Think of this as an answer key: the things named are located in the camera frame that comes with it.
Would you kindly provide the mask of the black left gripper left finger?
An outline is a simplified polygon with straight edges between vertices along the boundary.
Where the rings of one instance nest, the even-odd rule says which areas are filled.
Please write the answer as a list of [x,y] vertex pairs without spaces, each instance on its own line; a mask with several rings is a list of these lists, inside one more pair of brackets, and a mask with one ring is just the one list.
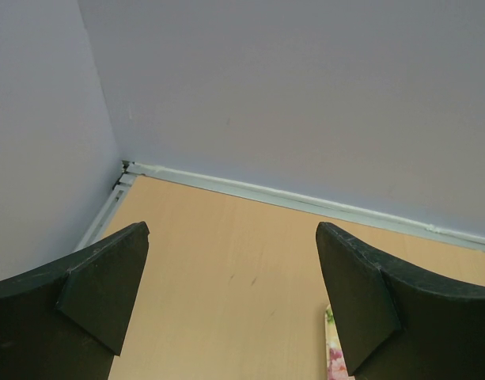
[[149,249],[133,223],[0,281],[0,379],[106,379],[122,352]]

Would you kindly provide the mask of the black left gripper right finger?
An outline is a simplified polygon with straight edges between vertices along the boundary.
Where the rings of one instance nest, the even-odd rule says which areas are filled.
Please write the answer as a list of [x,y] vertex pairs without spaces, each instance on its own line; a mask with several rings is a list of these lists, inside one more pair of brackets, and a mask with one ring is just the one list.
[[340,227],[316,228],[347,372],[356,379],[485,379],[485,286],[420,268]]

